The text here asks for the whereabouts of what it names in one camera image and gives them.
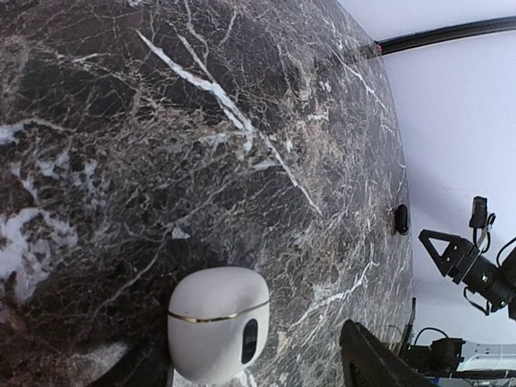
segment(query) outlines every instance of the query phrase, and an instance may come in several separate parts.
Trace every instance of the robotic arm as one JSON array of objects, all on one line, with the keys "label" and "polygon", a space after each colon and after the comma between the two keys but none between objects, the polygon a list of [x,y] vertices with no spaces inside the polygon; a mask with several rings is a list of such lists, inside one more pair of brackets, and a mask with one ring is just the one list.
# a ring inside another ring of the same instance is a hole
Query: robotic arm
[{"label": "robotic arm", "polygon": [[[468,292],[479,293],[486,300],[485,307],[474,302],[469,303],[485,315],[508,306],[509,318],[516,320],[516,248],[500,264],[501,253],[516,242],[516,238],[506,244],[497,255],[497,266],[486,259],[483,254],[489,250],[491,228],[495,214],[488,214],[487,199],[473,199],[472,217],[469,226],[473,229],[473,242],[459,235],[423,230],[419,240],[430,254],[435,265],[443,275],[449,276],[457,285],[466,284],[464,297],[468,300]],[[477,241],[477,232],[481,237]],[[431,240],[447,242],[444,253],[440,255]]]}]

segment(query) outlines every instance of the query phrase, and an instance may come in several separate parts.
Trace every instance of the white wall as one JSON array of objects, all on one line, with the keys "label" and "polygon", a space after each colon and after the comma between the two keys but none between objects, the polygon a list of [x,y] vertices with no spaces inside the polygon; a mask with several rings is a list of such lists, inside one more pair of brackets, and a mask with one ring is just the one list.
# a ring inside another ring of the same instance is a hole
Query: white wall
[{"label": "white wall", "polygon": [[[375,40],[516,15],[514,1],[341,0]],[[487,257],[516,235],[516,32],[385,57],[405,146],[414,232],[415,329],[439,327],[484,343],[516,343],[506,310],[485,317],[440,276],[417,240],[423,228],[471,238],[472,198],[497,213]],[[425,333],[420,343],[439,334]]]}]

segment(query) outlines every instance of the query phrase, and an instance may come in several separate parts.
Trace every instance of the machine part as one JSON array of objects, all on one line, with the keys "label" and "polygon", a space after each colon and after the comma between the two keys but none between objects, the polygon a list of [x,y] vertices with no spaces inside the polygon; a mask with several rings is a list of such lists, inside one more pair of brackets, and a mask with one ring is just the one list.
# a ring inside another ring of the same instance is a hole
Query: machine part
[{"label": "machine part", "polygon": [[514,30],[516,30],[516,16],[510,16],[399,36],[377,42],[377,45],[382,55],[388,55],[450,40]]},{"label": "machine part", "polygon": [[[448,242],[442,255],[435,250],[431,239]],[[491,312],[507,306],[516,297],[514,280],[506,278],[503,270],[482,256],[469,240],[428,230],[421,232],[419,240],[443,277],[451,277],[456,284],[463,282],[471,293],[479,293],[490,303]]]},{"label": "machine part", "polygon": [[487,225],[487,199],[476,196],[473,199],[473,208],[469,226],[471,228],[484,228]]},{"label": "machine part", "polygon": [[516,368],[516,344],[478,344],[466,341],[461,356],[464,360],[457,371]]},{"label": "machine part", "polygon": [[431,387],[361,324],[347,320],[340,332],[344,383],[350,387]]},{"label": "machine part", "polygon": [[414,345],[402,358],[427,377],[505,379],[516,376],[516,344],[479,344],[440,339],[430,346]]},{"label": "machine part", "polygon": [[404,359],[407,350],[409,349],[409,341],[412,336],[412,330],[414,329],[414,320],[416,319],[416,298],[412,297],[412,312],[410,313],[409,322],[405,325],[403,330],[402,341],[400,342],[400,349],[397,355],[400,359]]}]

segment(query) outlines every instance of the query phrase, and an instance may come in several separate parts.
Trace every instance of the black knob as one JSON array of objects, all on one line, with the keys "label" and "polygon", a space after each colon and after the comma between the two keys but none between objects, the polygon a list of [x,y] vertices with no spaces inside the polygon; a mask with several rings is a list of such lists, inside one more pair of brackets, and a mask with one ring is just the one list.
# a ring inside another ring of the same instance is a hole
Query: black knob
[{"label": "black knob", "polygon": [[406,205],[401,204],[397,207],[394,222],[396,225],[396,231],[401,235],[407,235],[409,233],[409,208]]}]

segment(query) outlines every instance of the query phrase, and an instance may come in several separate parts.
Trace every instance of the black pipe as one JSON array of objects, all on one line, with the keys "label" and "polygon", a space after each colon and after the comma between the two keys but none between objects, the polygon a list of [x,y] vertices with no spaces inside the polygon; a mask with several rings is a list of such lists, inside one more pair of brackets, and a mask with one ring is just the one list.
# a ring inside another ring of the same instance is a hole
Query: black pipe
[{"label": "black pipe", "polygon": [[376,43],[381,50],[381,54],[388,55],[410,50],[411,48],[427,46],[429,44],[447,42],[449,40],[514,30],[516,30],[516,16],[510,16],[507,18],[459,24],[453,27],[437,28],[435,30],[398,36],[397,38],[382,40]]}]

